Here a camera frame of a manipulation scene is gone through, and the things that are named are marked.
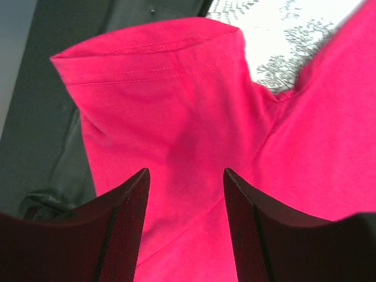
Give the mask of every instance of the black fabric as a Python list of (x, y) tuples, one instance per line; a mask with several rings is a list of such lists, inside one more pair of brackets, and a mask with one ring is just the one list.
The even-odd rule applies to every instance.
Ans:
[(100, 33), (205, 13), (208, 0), (39, 0), (0, 141), (0, 212), (53, 189), (75, 206), (95, 197), (78, 110), (49, 57)]
[(0, 213), (0, 281), (133, 281), (149, 187), (149, 170), (142, 169), (53, 220)]
[(376, 281), (376, 213), (331, 222), (286, 206), (231, 169), (223, 181), (239, 282)]

